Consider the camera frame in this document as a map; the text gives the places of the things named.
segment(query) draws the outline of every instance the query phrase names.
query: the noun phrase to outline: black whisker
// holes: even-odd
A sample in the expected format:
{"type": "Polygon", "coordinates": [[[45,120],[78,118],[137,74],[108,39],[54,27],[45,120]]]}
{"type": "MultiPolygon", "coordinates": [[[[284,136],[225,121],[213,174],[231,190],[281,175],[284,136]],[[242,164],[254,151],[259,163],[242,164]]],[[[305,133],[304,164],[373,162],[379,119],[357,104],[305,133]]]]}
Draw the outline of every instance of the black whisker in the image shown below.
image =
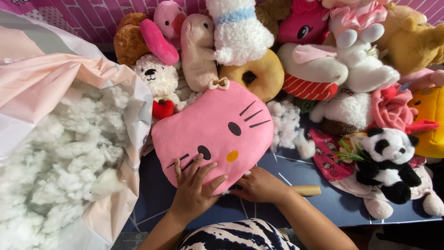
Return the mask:
{"type": "Polygon", "coordinates": [[[244,121],[248,121],[249,119],[253,118],[255,115],[259,114],[263,109],[257,111],[256,113],[252,114],[250,117],[246,118],[244,121]]]}
{"type": "MultiPolygon", "coordinates": [[[[184,155],[184,156],[182,156],[182,157],[180,157],[180,159],[179,160],[183,160],[183,159],[185,159],[185,158],[187,158],[188,156],[190,156],[189,154],[186,154],[186,155],[184,155]]],[[[171,164],[171,165],[169,165],[168,167],[166,167],[166,168],[169,168],[169,167],[171,167],[172,165],[174,165],[176,162],[173,162],[173,164],[171,164]]]]}
{"type": "Polygon", "coordinates": [[[253,125],[250,125],[250,128],[254,128],[254,127],[256,127],[256,126],[262,125],[262,124],[264,124],[264,123],[266,123],[266,122],[268,122],[268,121],[263,121],[263,122],[259,122],[259,123],[256,123],[256,124],[253,124],[253,125]]]}
{"type": "Polygon", "coordinates": [[[183,169],[182,172],[185,171],[185,169],[187,169],[189,166],[191,166],[191,164],[193,164],[194,160],[191,160],[183,169]]]}
{"type": "Polygon", "coordinates": [[[251,105],[253,105],[254,102],[252,102],[250,105],[248,105],[248,107],[246,107],[246,108],[244,109],[244,111],[242,111],[242,112],[239,114],[239,116],[242,116],[242,115],[245,113],[245,111],[247,111],[247,109],[248,109],[249,107],[251,107],[251,105]]]}

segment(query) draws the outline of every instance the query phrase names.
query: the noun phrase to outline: hand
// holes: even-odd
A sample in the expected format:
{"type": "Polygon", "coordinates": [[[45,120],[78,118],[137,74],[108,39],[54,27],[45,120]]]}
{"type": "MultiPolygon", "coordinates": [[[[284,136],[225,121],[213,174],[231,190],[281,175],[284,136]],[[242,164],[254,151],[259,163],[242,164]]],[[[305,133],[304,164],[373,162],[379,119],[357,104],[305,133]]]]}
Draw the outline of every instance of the hand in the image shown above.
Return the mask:
{"type": "Polygon", "coordinates": [[[236,182],[236,184],[242,186],[242,190],[233,189],[230,194],[250,202],[276,204],[285,200],[285,196],[291,192],[285,183],[267,170],[255,166],[250,171],[251,174],[242,176],[236,182]]]}
{"type": "Polygon", "coordinates": [[[203,179],[217,166],[217,163],[213,162],[200,168],[202,158],[203,154],[200,153],[190,166],[187,175],[182,172],[179,159],[176,159],[174,165],[177,175],[177,192],[168,213],[184,227],[216,203],[220,195],[211,196],[211,194],[227,179],[226,175],[219,176],[209,185],[202,186],[203,179]]]}

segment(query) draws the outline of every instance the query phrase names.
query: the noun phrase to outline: red apple plush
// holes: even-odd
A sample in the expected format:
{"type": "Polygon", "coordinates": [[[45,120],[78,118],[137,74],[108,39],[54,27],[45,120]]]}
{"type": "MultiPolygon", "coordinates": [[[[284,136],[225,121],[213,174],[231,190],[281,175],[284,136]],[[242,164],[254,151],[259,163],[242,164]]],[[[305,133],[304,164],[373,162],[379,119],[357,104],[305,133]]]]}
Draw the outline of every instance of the red apple plush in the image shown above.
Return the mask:
{"type": "Polygon", "coordinates": [[[174,104],[170,100],[161,99],[159,102],[153,101],[153,117],[161,120],[173,115],[174,104]]]}

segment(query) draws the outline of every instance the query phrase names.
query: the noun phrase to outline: blue ribbon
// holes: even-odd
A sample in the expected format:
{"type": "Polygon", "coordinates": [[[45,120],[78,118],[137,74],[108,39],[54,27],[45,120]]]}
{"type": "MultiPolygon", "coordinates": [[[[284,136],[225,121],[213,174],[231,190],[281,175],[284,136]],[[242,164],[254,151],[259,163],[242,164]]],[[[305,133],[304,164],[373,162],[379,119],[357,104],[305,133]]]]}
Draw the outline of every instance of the blue ribbon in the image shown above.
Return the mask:
{"type": "Polygon", "coordinates": [[[250,19],[255,17],[256,13],[254,12],[254,7],[243,8],[233,12],[229,12],[223,16],[215,18],[213,20],[215,25],[218,24],[229,24],[229,23],[237,23],[242,20],[250,19]]]}

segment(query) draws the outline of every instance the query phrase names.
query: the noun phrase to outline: panda plush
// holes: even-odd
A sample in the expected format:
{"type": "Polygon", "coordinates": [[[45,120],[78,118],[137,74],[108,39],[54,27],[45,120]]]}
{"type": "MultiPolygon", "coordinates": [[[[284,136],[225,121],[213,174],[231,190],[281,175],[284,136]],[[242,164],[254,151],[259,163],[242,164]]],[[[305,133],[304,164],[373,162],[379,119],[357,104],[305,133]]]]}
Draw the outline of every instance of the panda plush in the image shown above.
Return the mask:
{"type": "Polygon", "coordinates": [[[381,185],[381,192],[391,202],[404,204],[411,198],[411,187],[421,179],[408,164],[419,139],[398,129],[373,127],[360,145],[370,161],[357,161],[356,180],[364,185],[381,185]]]}

